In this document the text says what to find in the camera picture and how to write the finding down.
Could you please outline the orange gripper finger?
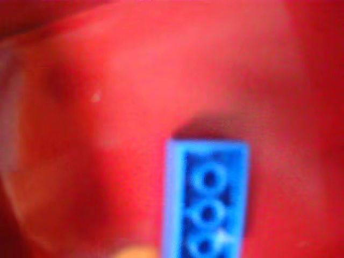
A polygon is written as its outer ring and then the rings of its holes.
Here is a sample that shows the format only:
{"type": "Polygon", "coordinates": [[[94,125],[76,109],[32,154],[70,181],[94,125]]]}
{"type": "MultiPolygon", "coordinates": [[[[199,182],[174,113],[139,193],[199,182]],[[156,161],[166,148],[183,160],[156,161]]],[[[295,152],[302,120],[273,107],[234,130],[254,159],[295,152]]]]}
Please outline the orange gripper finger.
{"type": "Polygon", "coordinates": [[[134,245],[117,251],[114,258],[159,258],[159,252],[154,246],[134,245]]]}

